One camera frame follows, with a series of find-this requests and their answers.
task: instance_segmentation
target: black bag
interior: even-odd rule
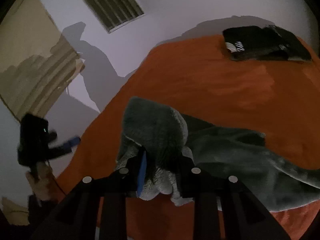
[[[223,36],[232,60],[311,60],[309,51],[293,33],[274,25],[229,28]]]

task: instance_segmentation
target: white wall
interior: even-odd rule
[[[197,23],[250,15],[274,22],[312,44],[316,19],[303,0],[140,0],[155,14],[166,35],[176,36]]]
[[[20,125],[0,100],[0,197],[27,206],[32,193],[25,177],[27,168],[18,164]]]

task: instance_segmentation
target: black cloth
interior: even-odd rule
[[[232,60],[311,60],[309,51],[293,33],[275,25],[229,28],[223,31],[223,37]]]
[[[56,206],[54,201],[40,201],[41,206],[35,195],[29,196],[29,225],[11,225],[0,210],[0,238],[6,240],[28,240],[40,223],[49,215]]]

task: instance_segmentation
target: bed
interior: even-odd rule
[[[132,96],[219,126],[264,132],[267,148],[297,166],[319,169],[320,59],[303,44],[311,63],[231,61],[221,35],[153,48],[87,128],[59,185],[69,192],[84,176],[102,178],[114,170],[122,115]],[[273,215],[296,240],[319,209],[315,201]],[[192,231],[193,203],[175,207],[167,195],[127,199],[127,232],[135,240],[192,239]]]

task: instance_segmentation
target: cable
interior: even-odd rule
[[[8,214],[11,214],[11,213],[18,213],[18,212],[29,214],[29,212],[28,212],[28,211],[23,211],[23,210],[12,210],[12,211],[10,211]]]
[[[53,181],[55,182],[55,184],[57,185],[58,189],[64,194],[64,196],[67,196],[67,194],[63,191],[63,189],[59,186],[58,182],[56,181],[56,178],[54,176],[52,178],[53,178]]]

